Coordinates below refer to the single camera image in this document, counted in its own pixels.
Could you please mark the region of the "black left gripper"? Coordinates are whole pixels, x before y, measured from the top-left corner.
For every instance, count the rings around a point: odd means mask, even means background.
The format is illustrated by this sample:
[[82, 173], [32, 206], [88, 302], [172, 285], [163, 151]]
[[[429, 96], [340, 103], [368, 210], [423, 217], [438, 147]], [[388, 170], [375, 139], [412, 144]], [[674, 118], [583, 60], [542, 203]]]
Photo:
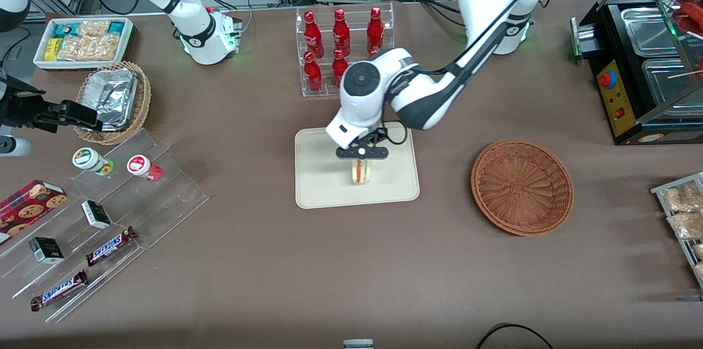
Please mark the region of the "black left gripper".
[[385, 159], [389, 156], [388, 148], [380, 146], [389, 139], [387, 129], [380, 127], [366, 136], [352, 141], [346, 148], [337, 148], [339, 159]]

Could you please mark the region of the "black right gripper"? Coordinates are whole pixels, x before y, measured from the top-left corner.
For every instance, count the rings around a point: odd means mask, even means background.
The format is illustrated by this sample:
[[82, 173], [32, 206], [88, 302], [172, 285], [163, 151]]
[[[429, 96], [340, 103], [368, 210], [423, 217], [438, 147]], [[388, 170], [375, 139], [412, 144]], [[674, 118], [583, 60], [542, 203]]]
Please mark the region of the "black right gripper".
[[[1, 122], [7, 127], [27, 127], [50, 133], [58, 131], [52, 108], [56, 103], [43, 99], [46, 92], [17, 80], [12, 76], [2, 77]], [[61, 114], [70, 124], [86, 131], [103, 131], [103, 122], [95, 109], [64, 99]]]

